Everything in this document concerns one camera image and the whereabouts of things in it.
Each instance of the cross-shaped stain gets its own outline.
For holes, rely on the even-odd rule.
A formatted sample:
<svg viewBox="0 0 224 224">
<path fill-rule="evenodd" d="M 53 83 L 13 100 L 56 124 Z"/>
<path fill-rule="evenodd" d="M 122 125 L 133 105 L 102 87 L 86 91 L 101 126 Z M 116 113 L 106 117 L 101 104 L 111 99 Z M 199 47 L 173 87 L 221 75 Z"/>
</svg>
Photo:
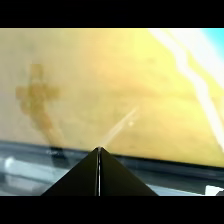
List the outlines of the cross-shaped stain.
<svg viewBox="0 0 224 224">
<path fill-rule="evenodd" d="M 47 113 L 46 103 L 59 98 L 59 89 L 50 87 L 44 80 L 41 64 L 31 65 L 31 77 L 28 87 L 18 86 L 16 97 L 24 114 L 30 116 L 35 127 L 40 130 L 50 144 L 60 144 L 54 138 L 55 129 Z"/>
</svg>

